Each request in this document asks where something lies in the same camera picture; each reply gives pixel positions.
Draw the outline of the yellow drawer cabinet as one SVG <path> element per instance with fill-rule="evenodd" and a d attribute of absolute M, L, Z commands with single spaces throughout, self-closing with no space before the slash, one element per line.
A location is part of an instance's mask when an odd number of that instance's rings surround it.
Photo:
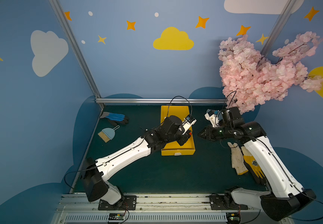
<path fill-rule="evenodd" d="M 166 117 L 176 116 L 182 122 L 185 120 L 187 116 L 190 114 L 190 109 L 188 106 L 161 106 L 161 123 L 164 122 Z"/>

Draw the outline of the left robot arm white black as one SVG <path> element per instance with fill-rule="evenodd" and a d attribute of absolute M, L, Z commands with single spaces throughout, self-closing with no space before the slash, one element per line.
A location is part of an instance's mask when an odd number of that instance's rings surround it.
<path fill-rule="evenodd" d="M 89 202 L 103 200 L 109 205 L 118 205 L 122 193 L 109 179 L 124 167 L 138 159 L 157 152 L 168 143 L 184 145 L 191 137 L 190 128 L 196 119 L 188 115 L 184 120 L 171 115 L 158 126 L 147 130 L 141 137 L 121 150 L 99 159 L 87 158 L 83 162 L 81 180 Z"/>

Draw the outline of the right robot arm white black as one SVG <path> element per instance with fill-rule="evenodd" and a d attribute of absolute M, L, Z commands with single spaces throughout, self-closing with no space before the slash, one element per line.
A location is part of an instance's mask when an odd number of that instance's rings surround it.
<path fill-rule="evenodd" d="M 271 219 L 280 221 L 316 199 L 314 191 L 305 189 L 286 168 L 261 125 L 255 121 L 246 123 L 238 107 L 220 111 L 208 109 L 204 116 L 211 124 L 198 136 L 210 141 L 237 139 L 251 154 L 270 187 L 270 191 L 228 189 L 225 192 L 227 202 L 260 209 Z"/>

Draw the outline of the yellow top drawer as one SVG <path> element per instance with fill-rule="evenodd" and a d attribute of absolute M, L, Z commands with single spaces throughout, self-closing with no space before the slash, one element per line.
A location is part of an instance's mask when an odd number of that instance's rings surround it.
<path fill-rule="evenodd" d="M 190 130 L 190 138 L 185 144 L 180 146 L 176 141 L 168 143 L 164 149 L 161 150 L 162 156 L 180 156 L 180 155 L 194 155 L 196 149 L 192 135 L 192 128 Z"/>

